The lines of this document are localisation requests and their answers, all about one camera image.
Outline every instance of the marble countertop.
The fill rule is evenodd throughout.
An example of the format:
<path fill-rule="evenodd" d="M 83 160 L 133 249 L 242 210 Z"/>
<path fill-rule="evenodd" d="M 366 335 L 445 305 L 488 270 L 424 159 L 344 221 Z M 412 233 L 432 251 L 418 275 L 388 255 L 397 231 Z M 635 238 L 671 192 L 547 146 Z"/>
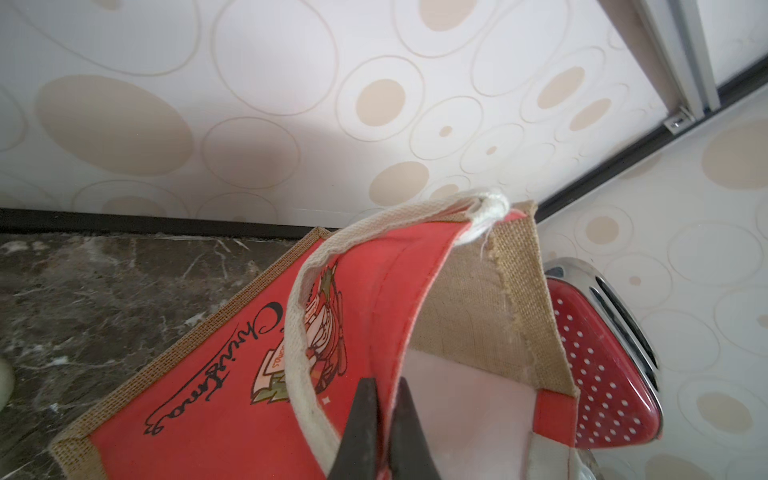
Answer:
<path fill-rule="evenodd" d="M 213 237 L 0 234 L 0 478 L 64 478 L 46 451 L 293 245 Z"/>

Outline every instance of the jute tote bag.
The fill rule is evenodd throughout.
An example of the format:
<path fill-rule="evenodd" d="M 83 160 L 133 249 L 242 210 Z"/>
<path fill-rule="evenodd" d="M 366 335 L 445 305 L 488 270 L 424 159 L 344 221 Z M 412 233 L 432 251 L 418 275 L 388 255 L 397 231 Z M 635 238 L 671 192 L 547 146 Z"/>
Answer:
<path fill-rule="evenodd" d="M 388 438 L 410 345 L 537 389 L 526 476 L 572 477 L 578 390 L 534 210 L 475 190 L 312 230 L 52 454 L 76 479 L 325 478 L 361 378 Z"/>

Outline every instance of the wallpaper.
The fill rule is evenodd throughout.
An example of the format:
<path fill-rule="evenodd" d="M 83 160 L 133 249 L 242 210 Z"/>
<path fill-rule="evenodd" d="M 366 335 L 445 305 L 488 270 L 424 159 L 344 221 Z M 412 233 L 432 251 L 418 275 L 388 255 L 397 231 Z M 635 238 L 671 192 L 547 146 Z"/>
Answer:
<path fill-rule="evenodd" d="M 697 0 L 717 84 L 768 55 L 768 2 Z"/>
<path fill-rule="evenodd" d="M 344 227 L 667 116 L 596 0 L 3 0 L 0 205 Z"/>
<path fill-rule="evenodd" d="M 594 264 L 661 363 L 664 437 L 596 451 L 607 480 L 768 473 L 768 88 L 540 225 Z"/>

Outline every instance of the cartoon illustration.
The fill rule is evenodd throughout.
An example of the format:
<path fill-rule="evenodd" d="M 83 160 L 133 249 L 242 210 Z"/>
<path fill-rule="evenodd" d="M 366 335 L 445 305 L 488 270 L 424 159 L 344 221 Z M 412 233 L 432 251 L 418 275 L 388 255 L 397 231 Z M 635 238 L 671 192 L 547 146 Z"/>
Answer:
<path fill-rule="evenodd" d="M 306 355 L 310 359 L 315 393 L 324 391 L 336 375 L 346 372 L 342 294 L 335 280 L 337 266 L 338 263 L 322 271 L 304 313 Z M 276 349 L 267 351 L 253 381 L 251 403 L 288 400 L 283 354 L 282 340 Z"/>

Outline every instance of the bag handle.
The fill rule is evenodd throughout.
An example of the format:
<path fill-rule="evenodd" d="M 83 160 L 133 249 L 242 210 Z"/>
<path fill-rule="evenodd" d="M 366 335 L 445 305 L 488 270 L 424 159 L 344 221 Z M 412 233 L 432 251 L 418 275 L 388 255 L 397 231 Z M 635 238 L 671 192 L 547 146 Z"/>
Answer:
<path fill-rule="evenodd" d="M 306 357 L 303 301 L 315 279 L 333 255 L 376 239 L 390 230 L 410 227 L 445 215 L 464 212 L 471 225 L 454 242 L 455 246 L 477 240 L 502 220 L 510 209 L 507 197 L 498 189 L 469 190 L 451 197 L 406 204 L 365 218 L 335 232 L 315 250 L 299 269 L 288 297 L 285 320 L 285 380 L 290 405 L 306 442 L 325 475 L 328 475 L 341 439 L 320 404 L 310 377 Z"/>

